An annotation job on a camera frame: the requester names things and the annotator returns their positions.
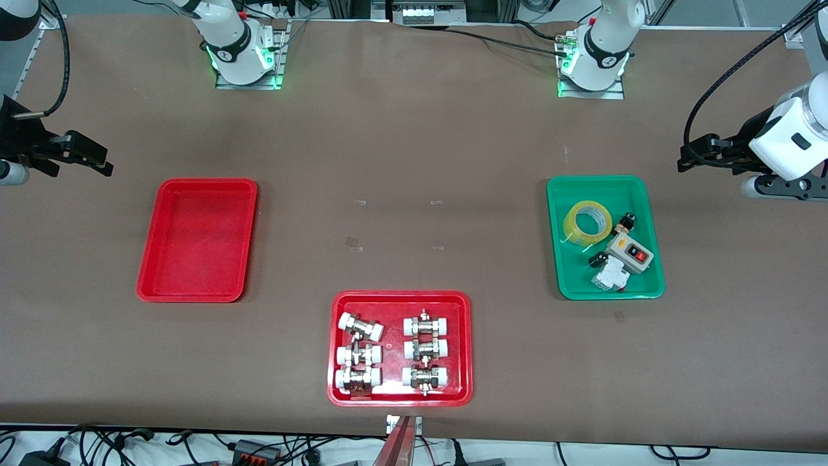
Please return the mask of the yellow transparent tape roll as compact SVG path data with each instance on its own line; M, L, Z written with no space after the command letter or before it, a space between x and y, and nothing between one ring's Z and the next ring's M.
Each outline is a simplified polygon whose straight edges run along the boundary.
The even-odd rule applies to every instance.
M564 217L563 238L577 247L592 247L609 237L612 225L612 216L603 204L579 201Z

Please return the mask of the empty-style red plastic tray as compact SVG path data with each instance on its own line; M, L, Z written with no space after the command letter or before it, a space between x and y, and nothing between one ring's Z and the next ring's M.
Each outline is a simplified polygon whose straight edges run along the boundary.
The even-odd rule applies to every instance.
M258 186L250 178L160 184L136 294L146 303L229 304L245 291Z

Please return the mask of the green plastic tray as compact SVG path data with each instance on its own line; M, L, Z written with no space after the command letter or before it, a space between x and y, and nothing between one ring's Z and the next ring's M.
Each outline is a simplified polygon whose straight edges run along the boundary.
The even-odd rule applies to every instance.
M551 241L554 247L557 282L562 295L572 300L654 299L665 292L666 282L660 264L659 245L653 223L647 188L633 175L559 176L546 187L550 216ZM567 212L579 201L603 204L612 216L610 235L592 247L577 247L564 241L562 223ZM638 218L629 236L654 253L653 262L642 274L631 274L623 292L602 290L592 284L597 269L588 265L589 258L604 251L612 240L613 227L626 213Z

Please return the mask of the red tray holding fittings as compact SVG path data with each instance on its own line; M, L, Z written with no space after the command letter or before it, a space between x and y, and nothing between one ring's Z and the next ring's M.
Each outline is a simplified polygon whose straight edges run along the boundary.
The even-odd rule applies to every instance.
M405 318L420 315L427 309L432 318L446 318L448 333L443 337L421 335L420 341L443 338L448 341L448 356L423 362L406 360L403 342L414 337L403 334ZM329 362L326 392L329 401L340 407L387 407L406 406L459 407L470 401L474 392L472 364L472 320L471 303L468 296L456 290L346 290L333 300L331 327L329 328ZM343 313L358 315L362 320L374 320L384 325L379 342L357 340L338 328ZM382 362L374 366L355 366L354 369L380 368L382 384L372 392L346 393L334 385L334 372L344 369L335 362L337 347L359 342L361 346L371 343L382 347ZM431 368L441 366L448 370L448 385L438 392L423 396L419 390L402 383L401 371L408 366Z

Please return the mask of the white circuit breaker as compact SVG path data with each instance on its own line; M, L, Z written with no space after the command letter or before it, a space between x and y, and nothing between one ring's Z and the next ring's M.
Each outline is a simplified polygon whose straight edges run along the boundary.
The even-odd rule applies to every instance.
M591 282L602 290L623 292L626 289L630 275L624 262L614 256L609 256L608 263L604 267L597 268Z

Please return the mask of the white power strip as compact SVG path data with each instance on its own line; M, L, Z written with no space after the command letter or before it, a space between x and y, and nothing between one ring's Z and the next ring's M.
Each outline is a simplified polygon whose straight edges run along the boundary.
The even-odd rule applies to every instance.
M465 0L393 0L394 23L411 27L447 27L465 23Z

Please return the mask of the metal pipe fitting white caps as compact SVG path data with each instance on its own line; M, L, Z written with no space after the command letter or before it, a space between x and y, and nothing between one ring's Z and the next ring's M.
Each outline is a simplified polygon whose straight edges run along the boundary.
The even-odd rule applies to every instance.
M382 362L382 347L371 343L361 346L359 342L353 342L349 346L337 347L335 351L335 362L339 366L374 366Z
M423 396L435 390L439 392L448 385L448 370L441 366L431 366L431 368L408 366L402 369L401 376L403 384L419 390Z
M448 356L448 341L443 338L433 338L430 341L412 339L403 342L403 355L406 360L423 362L435 358Z
M379 342L384 333L384 325L374 320L362 320L358 315L343 313L338 320L338 328L345 331L352 338Z
M403 319L402 331L407 337L419 338L426 334L443 337L448 333L448 324L446 318L432 318L427 309L422 309L420 315Z
M365 368L363 370L340 368L334 372L335 387L349 394L372 392L373 388L381 386L381 384L382 370L380 368Z

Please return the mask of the black power adapter red plugs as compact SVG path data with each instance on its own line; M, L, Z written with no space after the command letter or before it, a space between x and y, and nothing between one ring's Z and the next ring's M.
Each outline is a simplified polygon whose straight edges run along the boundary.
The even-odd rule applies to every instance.
M275 466L280 457L275 446L241 439L234 443L232 466Z

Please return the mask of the red aluminium bar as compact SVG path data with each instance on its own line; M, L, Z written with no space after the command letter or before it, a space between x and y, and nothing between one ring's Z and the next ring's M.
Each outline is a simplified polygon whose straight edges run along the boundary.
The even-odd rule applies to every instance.
M388 416L388 435L372 466L412 466L417 416Z

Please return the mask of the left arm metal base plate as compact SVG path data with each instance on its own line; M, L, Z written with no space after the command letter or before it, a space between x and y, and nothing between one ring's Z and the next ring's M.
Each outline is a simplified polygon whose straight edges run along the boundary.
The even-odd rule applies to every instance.
M563 53L556 58L557 95L562 98L603 98L623 100L624 66L630 59L629 51L622 55L601 56L598 61L582 50L583 35L568 30L557 36L555 51Z

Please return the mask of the grey switch box red button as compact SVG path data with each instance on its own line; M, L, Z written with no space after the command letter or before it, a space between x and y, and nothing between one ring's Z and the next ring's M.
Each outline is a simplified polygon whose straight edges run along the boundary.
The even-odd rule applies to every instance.
M646 271L655 257L653 252L625 233L615 234L604 251L621 261L624 269L634 275Z

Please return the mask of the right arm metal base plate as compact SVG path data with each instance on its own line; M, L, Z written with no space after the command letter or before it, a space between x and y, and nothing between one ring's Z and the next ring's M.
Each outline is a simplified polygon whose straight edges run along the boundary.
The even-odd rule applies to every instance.
M290 29L274 29L272 26L263 25L254 21L254 19L246 20L246 24L256 32L256 39L252 42L252 52L256 54L257 61L245 62L245 77L251 76L252 72L259 70L261 70L261 76L250 83L229 82L220 73L220 67L213 61L211 65L215 71L215 88L277 91L277 89L282 88L286 71Z

